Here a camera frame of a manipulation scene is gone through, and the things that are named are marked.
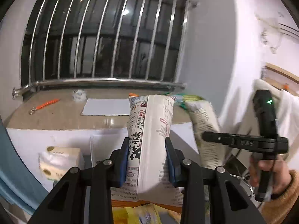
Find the person's right hand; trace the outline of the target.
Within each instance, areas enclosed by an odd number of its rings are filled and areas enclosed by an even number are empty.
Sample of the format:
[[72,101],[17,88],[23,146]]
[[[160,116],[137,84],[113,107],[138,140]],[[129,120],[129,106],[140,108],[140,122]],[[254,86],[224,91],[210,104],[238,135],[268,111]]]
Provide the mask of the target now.
[[261,171],[272,172],[274,174],[274,194],[282,194],[291,183],[292,177],[289,172],[289,168],[281,155],[277,155],[276,160],[260,160],[259,162],[256,162],[252,156],[250,157],[250,185],[254,188],[259,186],[259,172]]

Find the orange sleeve forearm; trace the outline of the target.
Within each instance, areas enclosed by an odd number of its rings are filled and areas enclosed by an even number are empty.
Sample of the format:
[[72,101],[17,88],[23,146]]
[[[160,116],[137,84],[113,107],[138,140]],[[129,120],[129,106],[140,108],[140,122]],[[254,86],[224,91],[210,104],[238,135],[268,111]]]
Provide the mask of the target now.
[[266,223],[298,223],[298,171],[291,170],[291,183],[284,193],[261,209]]

